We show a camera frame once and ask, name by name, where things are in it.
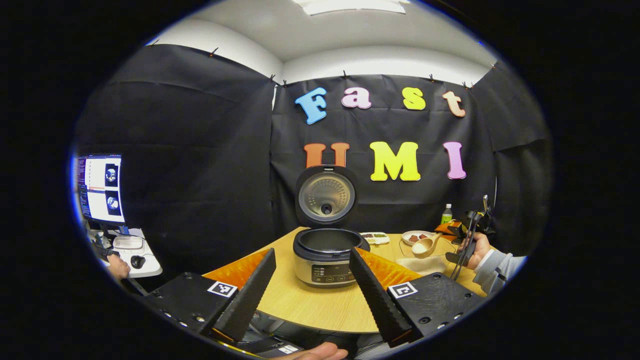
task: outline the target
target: inner pot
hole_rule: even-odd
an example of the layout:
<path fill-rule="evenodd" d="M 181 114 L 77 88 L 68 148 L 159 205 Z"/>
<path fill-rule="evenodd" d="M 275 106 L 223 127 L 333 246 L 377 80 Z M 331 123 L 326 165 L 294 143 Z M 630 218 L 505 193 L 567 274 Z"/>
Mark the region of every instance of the inner pot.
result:
<path fill-rule="evenodd" d="M 313 229 L 300 236 L 300 245 L 316 252 L 347 252 L 361 244 L 359 234 L 341 229 Z"/>

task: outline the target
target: gray sleeve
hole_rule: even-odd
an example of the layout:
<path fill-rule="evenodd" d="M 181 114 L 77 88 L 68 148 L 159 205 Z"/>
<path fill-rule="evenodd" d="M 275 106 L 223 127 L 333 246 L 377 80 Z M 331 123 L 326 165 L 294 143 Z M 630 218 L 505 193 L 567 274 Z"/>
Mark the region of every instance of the gray sleeve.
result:
<path fill-rule="evenodd" d="M 514 257 L 511 253 L 494 250 L 484 264 L 476 269 L 474 282 L 479 284 L 487 295 L 495 293 L 518 272 L 525 261 L 526 256 Z"/>

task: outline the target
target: plastic bottle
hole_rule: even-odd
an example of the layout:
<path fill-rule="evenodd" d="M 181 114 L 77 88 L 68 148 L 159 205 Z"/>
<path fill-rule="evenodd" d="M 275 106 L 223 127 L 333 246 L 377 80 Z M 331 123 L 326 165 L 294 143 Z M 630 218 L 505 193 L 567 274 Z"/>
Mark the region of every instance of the plastic bottle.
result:
<path fill-rule="evenodd" d="M 442 213 L 442 221 L 440 221 L 440 224 L 450 222 L 452 219 L 453 219 L 453 212 L 451 211 L 451 204 L 447 204 L 447 207 L 444 209 L 444 212 Z"/>

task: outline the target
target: white plate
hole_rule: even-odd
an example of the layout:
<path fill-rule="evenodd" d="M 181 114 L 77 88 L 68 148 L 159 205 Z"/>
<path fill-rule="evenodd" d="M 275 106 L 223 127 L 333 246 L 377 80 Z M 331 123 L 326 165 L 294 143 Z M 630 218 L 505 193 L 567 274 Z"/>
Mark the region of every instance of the white plate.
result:
<path fill-rule="evenodd" d="M 402 234 L 402 240 L 404 241 L 405 244 L 410 245 L 410 246 L 413 246 L 415 244 L 414 242 L 409 240 L 409 238 L 412 235 L 416 235 L 418 237 L 420 237 L 420 235 L 424 235 L 424 236 L 430 238 L 435 234 L 434 233 L 430 233 L 429 231 L 422 231 L 422 230 L 407 231 L 406 233 Z"/>
<path fill-rule="evenodd" d="M 366 234 L 371 234 L 373 235 L 372 238 L 366 238 L 364 237 Z M 370 243 L 371 245 L 380 245 L 380 244 L 386 244 L 390 241 L 389 236 L 385 233 L 381 233 L 381 232 L 373 232 L 373 233 L 360 233 L 360 235 L 362 235 L 362 237 L 364 237 L 365 240 L 367 240 L 368 243 Z"/>

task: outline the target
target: computer monitor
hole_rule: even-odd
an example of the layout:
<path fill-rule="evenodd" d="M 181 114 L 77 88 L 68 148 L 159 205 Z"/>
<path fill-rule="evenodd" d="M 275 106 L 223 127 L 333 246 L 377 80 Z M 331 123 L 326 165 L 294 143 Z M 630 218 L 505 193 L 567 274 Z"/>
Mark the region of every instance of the computer monitor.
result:
<path fill-rule="evenodd" d="M 125 227 L 120 196 L 121 154 L 76 157 L 76 186 L 82 216 L 100 225 Z"/>

